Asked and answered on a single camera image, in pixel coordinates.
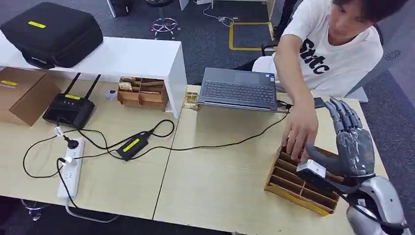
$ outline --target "laptop keyboard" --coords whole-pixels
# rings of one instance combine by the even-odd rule
[[[241,85],[224,82],[206,81],[203,96],[240,100],[248,102],[273,103],[274,92],[272,87]]]

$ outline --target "robotic thumb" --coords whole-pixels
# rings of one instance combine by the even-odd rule
[[[335,175],[342,175],[341,161],[339,158],[329,158],[323,153],[319,152],[314,145],[305,144],[305,150],[310,156],[311,160],[316,161],[318,164],[324,166],[328,172]]]

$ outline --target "white desk shelf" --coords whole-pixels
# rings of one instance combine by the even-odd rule
[[[0,32],[0,66],[37,69],[28,64],[19,50]],[[72,68],[53,68],[51,71],[66,73],[73,78],[118,82],[120,76],[134,76],[164,80],[169,103],[166,112],[179,118],[187,86],[182,43],[132,38],[104,37],[104,42],[85,59]]]

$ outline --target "desk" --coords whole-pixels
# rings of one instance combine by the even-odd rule
[[[57,80],[61,88],[65,88],[69,82],[68,79]],[[90,83],[78,81],[73,86],[71,94],[85,94]],[[169,113],[128,108],[116,100],[105,100],[104,92],[116,86],[117,83],[97,83],[90,96],[96,108],[86,126],[88,129],[103,132],[109,144],[134,133],[149,130],[165,118],[177,124],[177,119]],[[22,168],[25,151],[35,142],[54,136],[53,128],[53,124],[42,118],[32,127],[0,122],[0,195],[64,205],[65,201],[57,197],[60,182],[58,175],[47,179],[32,179]],[[163,123],[156,132],[166,134],[170,130],[171,125]],[[104,146],[99,134],[87,135],[97,144]],[[173,135],[167,138],[151,137],[146,148],[158,145],[170,147]],[[68,136],[71,138],[80,135],[72,132]],[[65,150],[66,142],[59,138],[34,147],[26,159],[27,170],[37,176],[56,172],[56,159],[63,157]],[[84,156],[102,152],[104,151],[87,142]],[[169,152],[165,149],[155,149],[127,163],[109,155],[84,159],[76,204],[84,209],[151,219]]]
[[[198,89],[192,86],[188,91]],[[283,94],[278,98],[287,100]],[[346,102],[368,129],[358,101]],[[320,128],[316,146],[337,153],[328,110],[318,109],[317,113]],[[183,109],[173,147],[236,142],[260,133],[283,116],[213,106],[199,112]],[[333,215],[320,217],[263,190],[284,125],[285,121],[236,146],[172,151],[154,219],[249,235],[353,234],[346,220],[347,204],[342,200]],[[375,156],[375,172],[386,176],[376,147]]]

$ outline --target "white cable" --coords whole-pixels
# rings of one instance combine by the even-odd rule
[[[69,199],[66,200],[66,204],[65,204],[65,209],[66,212],[74,217],[80,218],[80,219],[86,219],[86,220],[90,220],[90,221],[94,221],[94,222],[98,222],[98,223],[110,223],[113,222],[114,220],[118,219],[119,215],[116,215],[114,218],[110,219],[110,220],[99,220],[99,219],[94,219],[94,218],[89,218],[89,217],[85,217],[85,216],[81,216],[81,215],[77,215],[73,212],[71,212],[69,210]]]
[[[233,20],[233,19],[231,19],[231,18],[229,18],[229,17],[226,17],[226,16],[222,16],[222,17],[216,17],[216,16],[212,16],[212,15],[209,15],[209,14],[206,14],[206,11],[210,8],[212,6],[212,3],[210,3],[209,4],[209,6],[205,9],[205,10],[203,10],[203,14],[205,15],[205,16],[209,16],[209,17],[213,17],[213,18],[215,18],[215,19],[217,19],[218,21],[220,21],[221,20],[221,18],[223,18],[223,19],[228,19],[228,20],[230,20],[231,21],[231,23],[229,24],[229,25],[227,25],[225,22],[223,22],[223,21],[220,21],[224,26],[226,26],[226,27],[232,27],[232,25],[235,23],[235,21]]]

